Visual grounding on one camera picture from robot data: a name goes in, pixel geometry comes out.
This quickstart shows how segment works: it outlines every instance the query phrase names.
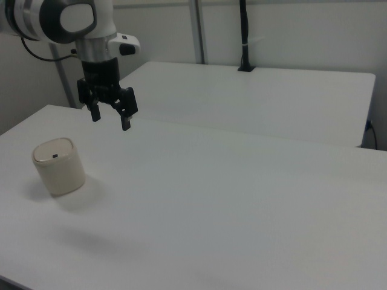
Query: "white tabletop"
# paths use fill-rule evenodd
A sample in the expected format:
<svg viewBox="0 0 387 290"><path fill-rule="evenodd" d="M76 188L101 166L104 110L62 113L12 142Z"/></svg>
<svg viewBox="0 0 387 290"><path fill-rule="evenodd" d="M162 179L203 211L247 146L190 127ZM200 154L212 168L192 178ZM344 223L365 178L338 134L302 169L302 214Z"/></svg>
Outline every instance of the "white tabletop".
<svg viewBox="0 0 387 290"><path fill-rule="evenodd" d="M249 134L360 146L375 75L149 62L124 78L138 116Z"/></svg>
<svg viewBox="0 0 387 290"><path fill-rule="evenodd" d="M387 153L47 106L0 137L0 276L35 290L387 285ZM33 149L88 175L52 198Z"/></svg>

